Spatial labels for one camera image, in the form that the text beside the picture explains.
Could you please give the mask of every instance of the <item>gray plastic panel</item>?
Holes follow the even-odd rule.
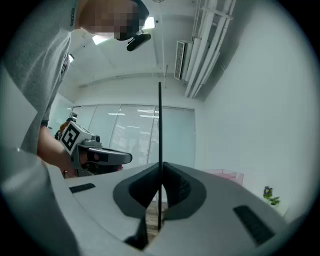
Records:
[[[152,165],[154,164],[113,173],[66,179],[66,183],[69,187],[87,183],[94,184],[95,187],[92,189],[73,194],[74,198],[101,227],[124,241],[136,233],[140,220],[123,214],[114,201],[114,188],[122,180],[140,173]]]
[[[271,207],[235,182],[182,165],[170,165],[202,182],[206,199],[191,217],[165,220],[146,252],[157,256],[233,256],[253,249],[254,240],[233,211],[242,205],[248,206],[275,234],[287,226]]]
[[[75,236],[55,200],[44,162],[31,153],[20,149],[3,148],[1,145],[0,155],[4,160],[1,162],[0,171],[1,199],[5,200],[12,217],[29,235],[30,239],[27,240],[37,243],[44,250],[43,254],[50,252],[51,255],[80,255]],[[16,224],[12,223],[12,220],[9,218],[8,222],[13,225],[13,230],[17,234],[10,235],[13,231],[10,230],[8,223],[2,230],[12,241],[20,242],[21,239],[26,239],[25,235],[17,229]],[[32,242],[27,247],[21,243],[19,246],[26,252],[28,250],[37,251],[34,250]]]
[[[105,229],[103,229],[100,223],[97,223],[96,220],[93,219],[85,211],[82,205],[80,205],[77,200],[75,200],[69,187],[66,185],[66,182],[63,179],[60,170],[55,166],[48,165],[48,171],[55,198],[58,202],[63,216],[65,217],[65,220],[74,233],[82,255],[150,256],[150,254],[138,251],[135,248],[128,246],[127,244],[114,237],[113,234],[110,234]],[[84,181],[88,178],[92,177],[75,178],[73,180],[69,179],[68,183],[80,184],[81,180]]]

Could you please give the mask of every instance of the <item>gray t-shirt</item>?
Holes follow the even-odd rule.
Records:
[[[43,0],[16,31],[3,64],[37,111],[22,149],[37,153],[41,125],[48,125],[51,104],[69,65],[71,32],[78,0]]]

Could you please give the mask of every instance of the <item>person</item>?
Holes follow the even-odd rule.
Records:
[[[23,150],[75,173],[69,154],[47,127],[51,105],[70,65],[71,32],[114,33],[116,39],[127,40],[140,30],[148,15],[140,0],[40,1],[1,59],[14,84],[37,111],[24,137]],[[87,161],[87,154],[81,154],[81,164]]]
[[[70,121],[73,121],[75,123],[77,122],[76,119],[72,116],[72,117],[69,117],[63,124],[61,124],[59,130],[54,135],[54,138],[57,141],[60,141],[62,134],[65,131],[65,129],[67,128],[67,126],[69,125]]]

